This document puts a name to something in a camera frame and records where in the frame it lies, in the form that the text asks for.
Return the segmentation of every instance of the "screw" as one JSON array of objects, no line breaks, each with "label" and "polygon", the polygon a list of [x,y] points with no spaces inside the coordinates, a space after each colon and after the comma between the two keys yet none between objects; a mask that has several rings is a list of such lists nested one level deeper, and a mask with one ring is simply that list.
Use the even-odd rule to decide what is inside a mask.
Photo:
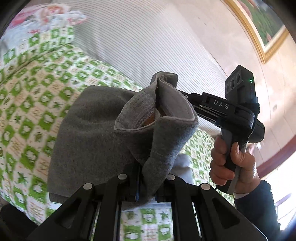
[{"label": "screw", "polygon": [[169,174],[169,175],[166,176],[166,178],[168,180],[172,181],[172,180],[175,180],[176,177],[174,175],[172,175],[172,174]]},{"label": "screw", "polygon": [[92,184],[91,184],[91,183],[86,183],[86,184],[83,185],[83,188],[84,188],[85,190],[89,190],[89,189],[92,188]]},{"label": "screw", "polygon": [[124,174],[124,173],[121,173],[121,174],[118,175],[119,180],[125,180],[126,178],[127,178],[127,175]]},{"label": "screw", "polygon": [[201,186],[200,186],[203,190],[209,190],[211,188],[211,186],[207,183],[203,183]]}]

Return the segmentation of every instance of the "floral pillow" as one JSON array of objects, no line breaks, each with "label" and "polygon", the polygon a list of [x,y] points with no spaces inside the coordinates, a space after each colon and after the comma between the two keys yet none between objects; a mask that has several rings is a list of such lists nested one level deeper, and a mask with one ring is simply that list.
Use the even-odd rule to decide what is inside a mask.
[{"label": "floral pillow", "polygon": [[0,39],[0,86],[32,60],[71,43],[73,25],[85,20],[80,11],[65,4],[42,4],[20,11]]}]

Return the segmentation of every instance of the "gray towel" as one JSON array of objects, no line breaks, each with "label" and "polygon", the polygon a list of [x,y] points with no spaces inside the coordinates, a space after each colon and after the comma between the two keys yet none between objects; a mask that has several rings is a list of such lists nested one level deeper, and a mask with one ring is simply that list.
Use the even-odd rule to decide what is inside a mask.
[{"label": "gray towel", "polygon": [[63,202],[86,182],[104,183],[136,159],[143,166],[141,200],[148,201],[198,125],[191,104],[171,85],[177,80],[158,72],[139,93],[88,87],[60,126],[49,167],[50,200]]}]

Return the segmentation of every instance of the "dark sleeve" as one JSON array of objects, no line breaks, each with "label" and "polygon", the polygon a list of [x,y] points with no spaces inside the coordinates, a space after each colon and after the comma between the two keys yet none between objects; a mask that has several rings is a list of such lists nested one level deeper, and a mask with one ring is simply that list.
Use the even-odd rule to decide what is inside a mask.
[{"label": "dark sleeve", "polygon": [[261,180],[254,191],[234,202],[237,210],[264,233],[268,241],[276,240],[280,234],[280,224],[277,221],[271,187],[266,181]]}]

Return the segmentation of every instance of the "bedsheet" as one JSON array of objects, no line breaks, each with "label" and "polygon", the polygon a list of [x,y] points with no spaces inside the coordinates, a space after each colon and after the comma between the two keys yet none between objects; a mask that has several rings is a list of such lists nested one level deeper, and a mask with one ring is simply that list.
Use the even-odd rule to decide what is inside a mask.
[{"label": "bedsheet", "polygon": [[[37,57],[0,86],[0,196],[41,224],[60,204],[50,202],[47,175],[59,126],[89,85],[142,89],[108,63],[66,44]],[[191,156],[197,185],[208,182],[213,139],[197,129],[182,153]],[[233,198],[224,194],[230,202]],[[123,211],[121,240],[172,240],[169,204]]]}]

